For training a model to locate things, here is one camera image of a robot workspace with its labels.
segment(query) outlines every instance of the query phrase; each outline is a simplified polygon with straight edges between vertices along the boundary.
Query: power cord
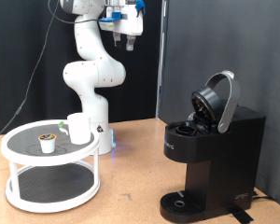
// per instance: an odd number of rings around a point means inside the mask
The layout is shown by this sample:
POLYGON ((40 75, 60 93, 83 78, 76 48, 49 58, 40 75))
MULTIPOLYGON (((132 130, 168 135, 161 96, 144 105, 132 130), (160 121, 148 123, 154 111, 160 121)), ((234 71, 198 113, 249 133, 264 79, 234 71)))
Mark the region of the power cord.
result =
POLYGON ((48 0, 48 9, 49 9, 50 14, 52 15, 52 18, 50 20, 49 27, 48 27, 48 30, 47 30, 47 33, 46 33, 44 47, 43 47, 43 49, 42 49, 42 51, 41 51, 41 53, 39 55, 38 61, 37 61, 36 66, 35 66, 35 69, 34 69, 33 73, 31 74, 30 81, 29 81, 28 88, 27 88, 26 95, 25 95, 25 98, 24 98, 23 102, 21 103, 21 105, 19 106, 19 108, 17 109, 16 113, 14 114, 12 119, 9 121, 9 123, 1 130, 0 134, 2 134, 2 132, 9 126, 9 124, 14 120, 14 118, 16 118, 20 114, 21 109, 22 109, 22 107, 24 106, 24 104, 25 104, 25 102, 27 100, 28 91, 30 89, 30 85, 31 85, 32 79, 33 79, 33 77, 35 75, 35 70, 38 67, 39 62, 40 62, 40 60, 41 60, 41 58, 43 56, 43 53, 45 51, 45 48, 46 48, 46 45, 47 45, 47 39, 48 39, 48 35, 49 35, 49 28, 52 25, 52 22, 53 22, 54 18, 57 19, 58 21, 62 21, 62 22, 67 23, 67 24, 76 24, 76 23, 86 22, 86 21, 76 21, 76 22, 74 22, 74 21, 63 21, 60 18, 58 18, 55 14, 56 14, 56 11, 57 11, 57 8, 58 8, 59 1, 60 0, 57 1, 56 8, 55 8, 54 12, 52 12, 51 9, 50 9, 50 6, 49 6, 50 5, 50 0, 48 0))
MULTIPOLYGON (((55 14, 56 11, 57 11, 58 4, 59 4, 59 0, 58 0, 58 2, 57 2, 57 4, 56 4, 56 8, 55 8, 54 14, 55 14)), ((40 55, 39 55, 38 61, 37 61, 36 66, 35 66, 35 69, 34 69, 33 73, 31 74, 31 77, 30 77, 30 81, 29 81, 29 84, 28 84, 28 88, 27 88, 27 91, 26 91, 25 98, 24 98, 24 100, 22 101, 22 103, 21 103, 21 105, 19 106, 19 108, 17 109, 17 111, 16 111, 16 113, 14 114, 14 116, 12 117, 12 119, 11 119, 11 120, 9 121, 9 123, 1 130, 0 134, 2 134, 2 132, 9 126, 9 124, 14 120, 14 118, 16 118, 16 117, 20 114, 21 109, 22 109, 22 107, 24 106, 24 104, 25 104, 25 102, 26 102, 26 100, 27 100, 28 91, 29 91, 29 89, 30 89, 30 85, 31 85, 32 79, 33 79, 33 77, 34 77, 34 75, 35 75, 35 70, 36 70, 36 68, 38 67, 38 64, 39 64, 39 62, 40 62, 40 60, 41 60, 41 58, 42 58, 42 56, 43 56, 44 50, 45 50, 46 45, 47 45, 47 39, 48 39, 48 34, 49 34, 49 28, 50 28, 50 26, 52 25, 53 20, 54 20, 54 17, 52 17, 51 20, 50 20, 49 27, 48 27, 48 30, 47 30, 47 33, 46 33, 45 44, 44 44, 44 47, 43 47, 43 49, 42 49, 42 51, 41 51, 41 53, 40 53, 40 55)))
POLYGON ((258 200, 258 199, 268 199, 268 200, 273 200, 274 201, 274 198, 272 198, 270 196, 263 196, 263 197, 254 197, 254 198, 252 198, 252 202, 254 202, 255 200, 258 200))

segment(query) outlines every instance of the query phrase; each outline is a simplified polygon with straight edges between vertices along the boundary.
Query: small cup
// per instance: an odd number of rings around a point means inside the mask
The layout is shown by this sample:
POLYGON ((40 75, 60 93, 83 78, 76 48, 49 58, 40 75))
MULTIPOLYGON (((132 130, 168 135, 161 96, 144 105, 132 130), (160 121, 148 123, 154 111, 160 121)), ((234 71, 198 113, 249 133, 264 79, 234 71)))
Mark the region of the small cup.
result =
POLYGON ((55 150, 57 136, 53 133, 42 134, 38 137, 43 153, 52 153, 55 150))

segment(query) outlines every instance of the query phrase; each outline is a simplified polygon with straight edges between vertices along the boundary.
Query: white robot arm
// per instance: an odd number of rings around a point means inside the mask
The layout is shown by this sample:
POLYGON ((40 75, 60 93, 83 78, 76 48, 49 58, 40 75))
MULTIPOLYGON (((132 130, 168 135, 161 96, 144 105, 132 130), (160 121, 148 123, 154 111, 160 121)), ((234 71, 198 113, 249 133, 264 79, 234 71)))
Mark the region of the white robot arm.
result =
MULTIPOLYGON (((100 21, 101 27, 113 26, 113 30, 106 30, 115 32, 116 41, 119 40, 119 34, 128 35, 127 49, 133 49, 133 42, 130 39, 142 34, 143 9, 138 10, 140 12, 137 17, 136 5, 130 7, 130 0, 106 0, 106 2, 111 4, 107 9, 107 15, 112 16, 112 12, 116 11, 126 14, 127 16, 123 18, 127 19, 100 21)), ((80 23, 75 24, 77 52, 86 60, 67 64, 63 70, 63 79, 78 94, 83 112, 91 115, 91 126, 100 133, 100 154, 106 154, 115 146, 112 130, 108 127, 108 102, 106 98, 96 94, 94 88, 118 86, 123 83, 126 73, 123 65, 105 51, 102 43, 96 20, 105 8, 105 0, 61 0, 61 6, 65 12, 79 15, 76 22, 80 23)))

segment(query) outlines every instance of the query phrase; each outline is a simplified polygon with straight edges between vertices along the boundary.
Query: white table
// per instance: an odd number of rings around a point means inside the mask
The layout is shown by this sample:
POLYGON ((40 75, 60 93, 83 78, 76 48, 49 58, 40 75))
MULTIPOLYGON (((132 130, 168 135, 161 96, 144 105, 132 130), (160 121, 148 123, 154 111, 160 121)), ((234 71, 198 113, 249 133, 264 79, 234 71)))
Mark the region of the white table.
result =
POLYGON ((9 160, 10 179, 6 196, 14 206, 36 213, 53 213, 79 206, 100 188, 99 134, 91 128, 91 141, 73 145, 58 124, 66 120, 44 120, 20 126, 2 140, 1 151, 9 160), (38 136, 57 135, 55 151, 41 152, 38 136), (93 155, 93 166, 81 161, 93 155), (17 163, 23 164, 17 169, 17 163))

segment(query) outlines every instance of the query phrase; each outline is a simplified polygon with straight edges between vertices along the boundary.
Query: black coffee maker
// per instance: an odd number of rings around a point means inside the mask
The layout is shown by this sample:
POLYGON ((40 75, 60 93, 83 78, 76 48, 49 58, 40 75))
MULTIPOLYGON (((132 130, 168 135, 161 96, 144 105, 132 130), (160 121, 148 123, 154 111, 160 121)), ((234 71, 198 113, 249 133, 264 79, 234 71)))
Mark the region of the black coffee maker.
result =
POLYGON ((161 215, 168 221, 242 216, 250 208, 265 116, 238 106, 239 98, 234 74, 215 74, 192 94, 195 113, 189 120, 166 126, 165 156, 188 164, 185 190, 161 198, 161 215), (226 104, 213 91, 223 78, 231 86, 226 104))

